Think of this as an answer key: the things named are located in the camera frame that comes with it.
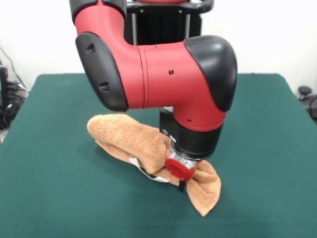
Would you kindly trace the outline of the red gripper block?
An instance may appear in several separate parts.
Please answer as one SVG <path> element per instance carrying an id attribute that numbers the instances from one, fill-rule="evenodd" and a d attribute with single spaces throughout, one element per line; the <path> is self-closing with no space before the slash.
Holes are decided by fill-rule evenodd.
<path id="1" fill-rule="evenodd" d="M 178 191 L 184 192 L 186 190 L 186 182 L 184 180 L 190 180 L 193 177 L 197 168 L 197 162 L 182 157 L 167 158 L 165 168 L 180 180 Z"/>

